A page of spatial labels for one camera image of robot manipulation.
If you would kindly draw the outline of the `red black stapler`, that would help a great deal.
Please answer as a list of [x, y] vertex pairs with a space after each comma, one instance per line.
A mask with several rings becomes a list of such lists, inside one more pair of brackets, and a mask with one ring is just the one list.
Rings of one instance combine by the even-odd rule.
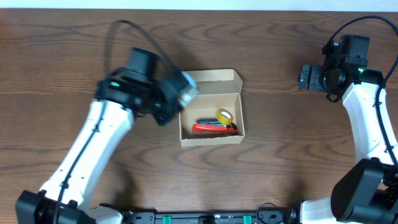
[[196, 120], [198, 124], [205, 124], [205, 125], [213, 125], [213, 126], [219, 126], [223, 125], [220, 121], [217, 119], [198, 119]]

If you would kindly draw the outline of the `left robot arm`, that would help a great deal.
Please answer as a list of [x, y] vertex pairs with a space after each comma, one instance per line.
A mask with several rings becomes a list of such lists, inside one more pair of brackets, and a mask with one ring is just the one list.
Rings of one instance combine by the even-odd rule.
[[25, 190], [16, 202], [18, 223], [130, 223], [132, 213], [111, 205], [90, 208], [98, 181], [114, 150], [150, 114], [168, 124], [198, 93], [194, 79], [174, 64], [154, 79], [159, 56], [133, 48], [126, 67], [101, 80], [85, 123], [64, 160], [37, 193]]

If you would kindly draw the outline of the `red utility knife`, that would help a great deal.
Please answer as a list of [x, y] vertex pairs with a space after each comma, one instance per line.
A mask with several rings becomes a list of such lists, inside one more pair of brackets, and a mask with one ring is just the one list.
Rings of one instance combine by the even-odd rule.
[[237, 127], [233, 124], [231, 125], [212, 125], [212, 124], [203, 124], [197, 123], [192, 126], [192, 131], [194, 133], [199, 132], [211, 132], [211, 133], [230, 133], [237, 134]]

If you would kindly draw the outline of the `cardboard box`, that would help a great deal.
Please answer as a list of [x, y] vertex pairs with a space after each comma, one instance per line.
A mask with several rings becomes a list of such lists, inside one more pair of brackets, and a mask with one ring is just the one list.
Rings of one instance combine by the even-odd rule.
[[[198, 94], [189, 106], [179, 114], [180, 145], [211, 146], [222, 144], [239, 144], [245, 137], [241, 89], [243, 81], [233, 69], [197, 70], [188, 74], [198, 85]], [[199, 119], [216, 119], [222, 109], [230, 113], [237, 133], [194, 132], [193, 125]]]

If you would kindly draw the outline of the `yellow tape roll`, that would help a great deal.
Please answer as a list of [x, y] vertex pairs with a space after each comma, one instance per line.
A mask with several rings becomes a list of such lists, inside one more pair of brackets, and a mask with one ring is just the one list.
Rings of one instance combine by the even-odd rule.
[[223, 125], [230, 125], [233, 122], [233, 115], [224, 109], [219, 109], [216, 112], [216, 119]]

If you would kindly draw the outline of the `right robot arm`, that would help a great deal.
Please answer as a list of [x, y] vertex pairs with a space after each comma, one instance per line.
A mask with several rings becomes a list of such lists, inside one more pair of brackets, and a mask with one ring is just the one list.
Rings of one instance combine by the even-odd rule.
[[397, 223], [397, 140], [387, 112], [381, 71], [368, 68], [369, 38], [343, 35], [322, 47], [322, 66], [304, 65], [298, 88], [325, 92], [345, 107], [356, 164], [331, 196], [304, 201], [299, 223]]

